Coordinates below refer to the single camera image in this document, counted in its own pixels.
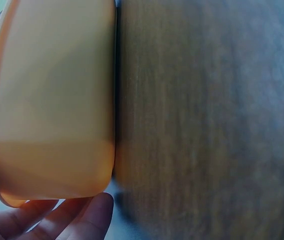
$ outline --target orange plastic bowl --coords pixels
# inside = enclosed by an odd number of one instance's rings
[[[94,196],[114,163],[114,0],[11,0],[0,18],[0,199]]]

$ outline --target hand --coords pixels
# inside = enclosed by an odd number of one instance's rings
[[[112,196],[101,193],[94,198],[70,199],[52,211],[57,202],[34,200],[0,212],[0,240],[104,239],[113,213]]]

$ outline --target wooden surface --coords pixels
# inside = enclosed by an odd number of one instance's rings
[[[153,239],[284,239],[284,0],[122,0],[115,177]]]

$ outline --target bowl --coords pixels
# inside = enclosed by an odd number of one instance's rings
[[[114,164],[114,0],[9,0],[0,17],[0,200],[91,197]]]

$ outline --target wooden table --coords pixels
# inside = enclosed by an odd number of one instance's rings
[[[284,239],[284,0],[122,0],[115,175],[163,240]]]

